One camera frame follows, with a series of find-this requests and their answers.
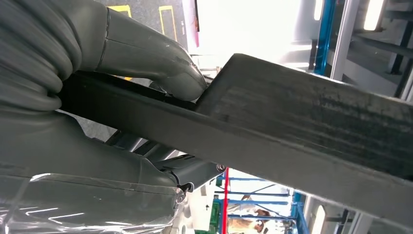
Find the red pole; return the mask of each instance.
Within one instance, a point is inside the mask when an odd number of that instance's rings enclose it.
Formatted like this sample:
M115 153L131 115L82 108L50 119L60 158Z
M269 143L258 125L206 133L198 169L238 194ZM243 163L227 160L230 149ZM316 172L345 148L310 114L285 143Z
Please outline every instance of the red pole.
M229 186L229 168L226 169L225 172L225 188L224 188L224 210L222 214L222 233L221 234L226 234L226 222L228 220L228 214L227 214L227 209L228 209L228 186Z

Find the ceiling light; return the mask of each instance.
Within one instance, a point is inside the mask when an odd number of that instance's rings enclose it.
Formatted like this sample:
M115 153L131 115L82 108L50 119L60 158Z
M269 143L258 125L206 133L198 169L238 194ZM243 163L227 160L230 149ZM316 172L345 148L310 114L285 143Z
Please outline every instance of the ceiling light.
M375 30L378 19L380 18L381 8L384 0L370 0L367 8L366 20L364 21L365 30Z
M324 5L324 0L316 0L316 7L314 8L314 19L315 20L321 19L323 5Z
M311 234L320 234L322 226L324 224L325 219L325 210L323 206L319 206L317 209L316 220L314 220L314 225L311 230Z

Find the clear plastic sheet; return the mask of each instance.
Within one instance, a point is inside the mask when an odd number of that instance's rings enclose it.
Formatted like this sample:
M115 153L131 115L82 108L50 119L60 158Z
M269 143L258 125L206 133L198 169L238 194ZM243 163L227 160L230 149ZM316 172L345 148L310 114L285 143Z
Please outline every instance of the clear plastic sheet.
M0 175L0 233L161 232L182 210L179 188L71 175Z

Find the green object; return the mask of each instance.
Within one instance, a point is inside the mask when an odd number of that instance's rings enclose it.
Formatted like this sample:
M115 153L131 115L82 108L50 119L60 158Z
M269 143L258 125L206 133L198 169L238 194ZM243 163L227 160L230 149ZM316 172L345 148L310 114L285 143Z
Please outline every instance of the green object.
M195 230L195 234L217 234L217 227L210 225L209 231Z
M215 185L218 186L218 187L221 187L222 186L222 180L217 179L216 182L215 182Z
M215 227L218 227L219 224L220 207L219 202L212 203L211 219L209 220L209 224L214 225Z
M220 203L212 203L211 219L209 220L209 231L195 230L195 234L216 234L219 224Z

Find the white wall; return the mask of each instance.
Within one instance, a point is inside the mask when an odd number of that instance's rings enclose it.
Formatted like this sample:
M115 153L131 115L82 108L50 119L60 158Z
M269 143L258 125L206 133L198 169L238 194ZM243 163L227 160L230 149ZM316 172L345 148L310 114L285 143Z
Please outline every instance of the white wall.
M234 53L270 62L308 62L311 48L298 57L288 53L296 50L292 43L311 45L318 38L314 7L315 0L198 0L200 47L190 53L219 55L218 66Z

